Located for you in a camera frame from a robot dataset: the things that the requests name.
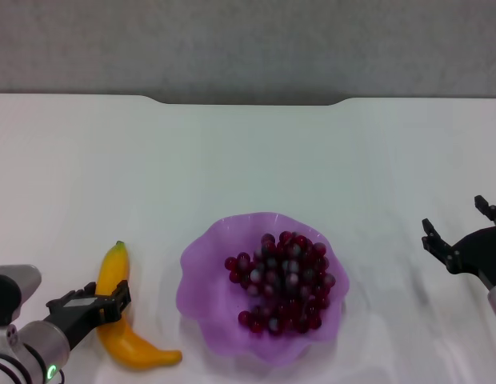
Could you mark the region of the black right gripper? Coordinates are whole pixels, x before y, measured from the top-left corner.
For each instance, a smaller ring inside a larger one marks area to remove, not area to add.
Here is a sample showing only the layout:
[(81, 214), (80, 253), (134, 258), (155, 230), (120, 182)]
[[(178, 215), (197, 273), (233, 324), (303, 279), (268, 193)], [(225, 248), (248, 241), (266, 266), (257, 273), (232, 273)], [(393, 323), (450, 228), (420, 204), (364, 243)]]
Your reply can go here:
[[(496, 205), (483, 196), (474, 197), (475, 208), (496, 225)], [(468, 234), (453, 246), (445, 242), (429, 219), (422, 220), (424, 250), (452, 274), (473, 274), (487, 289), (496, 287), (496, 226)]]

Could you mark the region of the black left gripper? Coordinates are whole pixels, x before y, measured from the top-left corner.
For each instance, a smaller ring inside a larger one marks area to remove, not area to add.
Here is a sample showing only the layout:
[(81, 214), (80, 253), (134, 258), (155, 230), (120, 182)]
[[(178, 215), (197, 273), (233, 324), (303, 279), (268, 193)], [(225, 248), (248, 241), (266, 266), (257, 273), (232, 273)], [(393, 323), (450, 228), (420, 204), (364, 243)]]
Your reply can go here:
[(131, 303), (127, 280), (120, 281), (109, 295), (95, 296), (96, 282), (86, 284), (70, 297), (49, 301), (46, 321), (56, 326), (74, 349), (92, 330), (117, 322)]

